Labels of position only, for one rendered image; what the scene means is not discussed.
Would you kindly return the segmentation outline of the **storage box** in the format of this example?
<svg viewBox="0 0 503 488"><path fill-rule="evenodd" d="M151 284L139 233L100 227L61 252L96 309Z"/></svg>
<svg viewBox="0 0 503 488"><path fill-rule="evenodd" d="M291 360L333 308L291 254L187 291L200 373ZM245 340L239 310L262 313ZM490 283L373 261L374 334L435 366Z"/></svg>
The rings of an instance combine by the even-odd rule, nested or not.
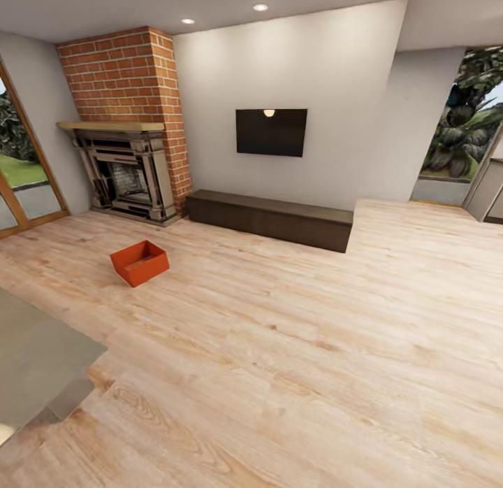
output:
<svg viewBox="0 0 503 488"><path fill-rule="evenodd" d="M132 287L147 282L170 267L166 251L149 241L114 252L110 258L115 270Z"/></svg>

